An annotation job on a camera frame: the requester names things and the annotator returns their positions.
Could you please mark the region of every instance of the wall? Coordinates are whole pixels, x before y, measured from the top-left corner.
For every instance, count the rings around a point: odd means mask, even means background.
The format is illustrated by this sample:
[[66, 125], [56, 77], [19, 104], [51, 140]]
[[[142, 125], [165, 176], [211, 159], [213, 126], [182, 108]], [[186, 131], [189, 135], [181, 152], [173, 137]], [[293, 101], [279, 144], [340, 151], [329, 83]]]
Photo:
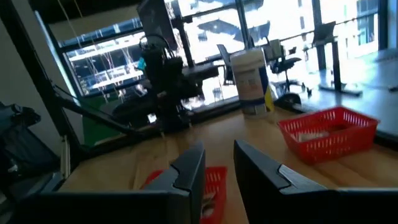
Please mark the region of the wall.
[[396, 48], [398, 42], [398, 16], [397, 16], [397, 0], [388, 0], [388, 47]]
[[31, 126], [30, 130], [53, 152], [59, 154], [60, 136], [2, 21], [0, 46], [3, 55], [0, 60], [0, 101], [5, 105], [16, 103], [35, 109], [42, 120]]
[[[59, 60], [53, 57], [47, 45], [45, 35], [28, 1], [13, 0], [13, 3], [49, 78], [54, 84], [68, 91], [69, 94], [75, 95], [69, 83], [65, 81], [65, 71], [60, 67]], [[18, 105], [35, 109], [41, 115], [42, 120], [30, 129], [53, 152], [60, 154], [61, 138], [3, 23], [0, 26], [0, 41], [0, 49], [3, 55], [0, 61], [0, 67], [2, 68], [0, 76], [0, 101], [6, 105], [17, 103]], [[80, 142], [84, 143], [81, 115], [71, 111], [66, 112]]]

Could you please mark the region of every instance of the desk surface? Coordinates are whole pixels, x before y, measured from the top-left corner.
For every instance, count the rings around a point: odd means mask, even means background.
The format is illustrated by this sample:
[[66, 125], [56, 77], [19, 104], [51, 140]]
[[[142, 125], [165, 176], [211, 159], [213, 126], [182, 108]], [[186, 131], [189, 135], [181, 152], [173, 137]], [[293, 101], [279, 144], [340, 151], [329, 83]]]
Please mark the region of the desk surface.
[[[277, 110], [276, 119], [294, 114]], [[398, 152], [374, 145], [370, 151], [337, 161], [308, 166], [287, 149], [274, 123], [244, 119], [240, 111], [207, 121], [181, 133], [83, 162], [61, 191], [121, 191], [138, 189], [154, 170], [165, 169], [189, 144], [202, 141], [207, 166], [227, 166], [224, 223], [247, 223], [233, 165], [233, 141], [243, 139], [273, 159], [328, 188], [397, 187]]]

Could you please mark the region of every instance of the white container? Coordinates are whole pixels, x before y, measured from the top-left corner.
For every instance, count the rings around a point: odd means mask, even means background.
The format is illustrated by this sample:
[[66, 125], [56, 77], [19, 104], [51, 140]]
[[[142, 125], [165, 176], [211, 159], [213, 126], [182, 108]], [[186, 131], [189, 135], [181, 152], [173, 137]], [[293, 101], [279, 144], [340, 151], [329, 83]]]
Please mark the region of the white container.
[[274, 110], [262, 48], [243, 50], [231, 56], [236, 88], [243, 114], [263, 118]]

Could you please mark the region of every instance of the black monitor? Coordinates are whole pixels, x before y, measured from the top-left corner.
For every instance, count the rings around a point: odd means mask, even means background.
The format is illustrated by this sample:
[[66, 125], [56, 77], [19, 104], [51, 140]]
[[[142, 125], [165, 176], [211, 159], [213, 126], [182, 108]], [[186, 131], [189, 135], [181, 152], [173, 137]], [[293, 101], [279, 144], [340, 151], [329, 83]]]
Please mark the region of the black monitor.
[[[137, 12], [145, 35], [159, 34], [167, 40], [171, 50], [177, 49], [177, 42], [164, 0], [143, 0], [137, 6]], [[159, 45], [161, 43], [155, 37], [149, 37], [147, 40], [149, 44]]]

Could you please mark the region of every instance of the red basket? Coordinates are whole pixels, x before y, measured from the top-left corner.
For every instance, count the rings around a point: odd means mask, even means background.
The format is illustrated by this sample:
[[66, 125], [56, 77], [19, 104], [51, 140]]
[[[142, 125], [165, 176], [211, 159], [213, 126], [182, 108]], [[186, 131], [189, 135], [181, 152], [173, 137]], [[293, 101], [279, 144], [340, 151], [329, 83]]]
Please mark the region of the red basket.
[[[278, 126], [289, 149], [307, 164], [315, 164], [370, 149], [378, 122], [347, 108], [336, 107], [279, 121]], [[297, 141], [299, 134], [322, 131], [329, 132], [329, 135]]]
[[[200, 220], [201, 224], [219, 224], [223, 219], [226, 201], [226, 167], [207, 167], [205, 171], [205, 192], [204, 194], [215, 193], [215, 207], [213, 213]], [[157, 170], [151, 173], [144, 185], [149, 184], [163, 171]]]

